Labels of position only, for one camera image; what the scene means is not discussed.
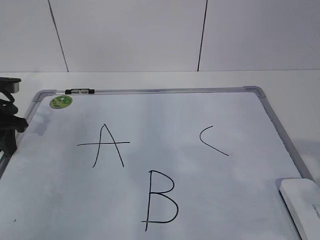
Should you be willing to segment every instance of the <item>white plastic object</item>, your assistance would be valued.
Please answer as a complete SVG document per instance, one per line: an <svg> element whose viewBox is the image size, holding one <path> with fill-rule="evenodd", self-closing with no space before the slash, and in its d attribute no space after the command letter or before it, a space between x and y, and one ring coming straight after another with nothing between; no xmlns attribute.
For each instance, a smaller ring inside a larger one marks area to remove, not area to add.
<svg viewBox="0 0 320 240"><path fill-rule="evenodd" d="M306 178L284 179L280 193L302 240L320 239L320 188Z"/></svg>

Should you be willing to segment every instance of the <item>table surface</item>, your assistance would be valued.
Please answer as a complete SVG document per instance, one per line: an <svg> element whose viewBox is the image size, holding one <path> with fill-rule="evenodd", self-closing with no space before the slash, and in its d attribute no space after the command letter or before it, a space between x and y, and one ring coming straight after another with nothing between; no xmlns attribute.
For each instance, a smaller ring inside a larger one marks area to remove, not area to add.
<svg viewBox="0 0 320 240"><path fill-rule="evenodd" d="M101 90L230 88L259 86L320 185L320 70L215 72L3 72L21 78L15 104L23 117L44 89Z"/></svg>

